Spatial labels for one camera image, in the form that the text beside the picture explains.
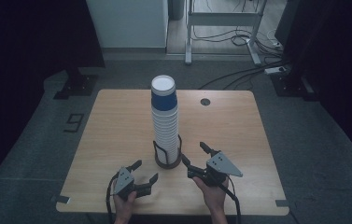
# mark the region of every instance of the power strip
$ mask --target power strip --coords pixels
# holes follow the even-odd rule
[[[279,74],[279,73],[285,73],[287,70],[285,67],[280,66],[280,67],[274,67],[274,68],[266,68],[265,69],[265,74],[266,75],[274,75],[274,74]]]

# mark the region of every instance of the stack of cups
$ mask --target stack of cups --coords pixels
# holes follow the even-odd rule
[[[179,159],[180,143],[176,84],[171,77],[157,76],[152,79],[151,107],[155,130],[156,162],[162,167],[172,166]]]

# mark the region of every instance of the wooden table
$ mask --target wooden table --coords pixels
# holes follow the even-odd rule
[[[243,172],[234,177],[242,215],[284,216],[286,200],[275,161],[250,91],[177,92],[182,152],[191,164],[205,168],[210,158],[199,147],[205,142],[225,155]],[[207,98],[210,105],[202,105]],[[154,159],[150,91],[102,90],[93,106],[61,195],[61,212],[106,213],[106,188],[121,166],[142,160],[133,172],[135,184],[147,183],[156,173],[158,182],[150,196],[135,201],[135,214],[208,215],[200,190],[187,178],[182,162],[174,169],[159,167]],[[225,201],[227,215],[235,205]]]

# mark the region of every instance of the white wall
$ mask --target white wall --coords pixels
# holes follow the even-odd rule
[[[167,0],[87,0],[101,48],[165,48]]]

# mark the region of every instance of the gray floor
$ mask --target gray floor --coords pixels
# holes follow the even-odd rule
[[[161,54],[107,54],[105,59],[106,68],[81,69],[83,74],[99,75],[92,96],[53,100],[66,74],[61,72],[46,80],[40,105],[0,167],[0,223],[106,223],[106,214],[59,213],[55,208],[99,90],[148,89],[150,81],[161,74],[172,76],[180,90],[195,90],[216,77],[254,67],[247,56],[196,57],[190,66],[183,63],[183,57]],[[206,88],[222,90],[240,76]],[[254,76],[237,90],[252,90],[256,97],[292,211],[285,217],[244,216],[243,223],[352,223],[352,143],[321,104],[277,97],[264,74]],[[65,133],[64,129],[72,128],[66,124],[72,113],[85,117],[77,133]],[[134,223],[207,220],[137,217]]]
[[[194,2],[195,12],[213,13],[242,12],[244,4],[244,0],[197,0]],[[254,12],[255,8],[257,7],[257,3],[259,3],[258,8],[260,8],[262,2],[263,1],[259,0],[246,0],[244,12]],[[278,23],[280,22],[280,18],[283,13],[284,7],[286,6],[286,3],[287,0],[267,1],[258,33],[258,39],[263,44],[273,44],[271,39],[275,38],[275,29]],[[179,21],[169,21],[167,37],[167,53],[169,54],[185,53],[185,41],[187,37],[187,25],[185,15],[186,13],[184,12],[184,17]],[[195,34],[196,36],[220,35],[235,29],[235,26],[196,26]],[[252,27],[240,26],[237,29],[247,30],[250,32],[252,30]],[[233,35],[235,35],[235,32],[231,32],[227,35],[216,37],[211,40],[221,40],[225,38],[230,38]],[[244,43],[244,41],[241,39],[236,39],[235,42],[238,44]],[[246,47],[235,46],[231,40],[218,43],[192,40],[192,52],[204,54],[209,53],[242,55],[248,54],[248,49]]]

